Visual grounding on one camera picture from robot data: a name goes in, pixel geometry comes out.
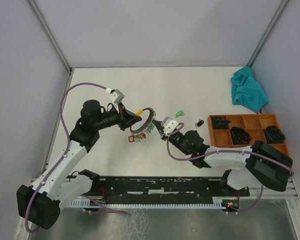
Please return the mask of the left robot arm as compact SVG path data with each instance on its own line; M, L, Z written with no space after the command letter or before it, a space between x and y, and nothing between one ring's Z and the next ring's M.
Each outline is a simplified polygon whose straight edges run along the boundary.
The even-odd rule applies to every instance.
M79 196L96 195L101 189L97 174L83 170L65 182L67 176L98 141L100 130L119 126L124 131L141 120L121 103L106 110L97 100L86 101L74 129L66 134L67 145L58 159L30 186L21 185L16 192L18 213L25 220L26 230L32 232L29 222L47 230L55 224L61 211Z

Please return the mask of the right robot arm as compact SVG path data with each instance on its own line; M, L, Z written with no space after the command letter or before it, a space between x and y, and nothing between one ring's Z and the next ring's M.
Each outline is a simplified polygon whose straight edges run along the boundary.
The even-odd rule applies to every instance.
M224 148L204 143L196 130L182 133L184 124L167 117L153 125L166 146L174 146L185 155L183 161L197 168L227 167L219 183L221 193L232 195L243 188L266 187L284 192L294 175L293 160L263 141L239 148Z

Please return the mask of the green key tag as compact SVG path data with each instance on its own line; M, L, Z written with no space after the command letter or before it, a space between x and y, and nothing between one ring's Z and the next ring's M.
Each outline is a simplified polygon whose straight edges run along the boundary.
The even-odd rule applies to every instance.
M185 112L184 110L179 110L176 114L175 114L175 117L176 118L179 118L179 117L182 117L185 115Z

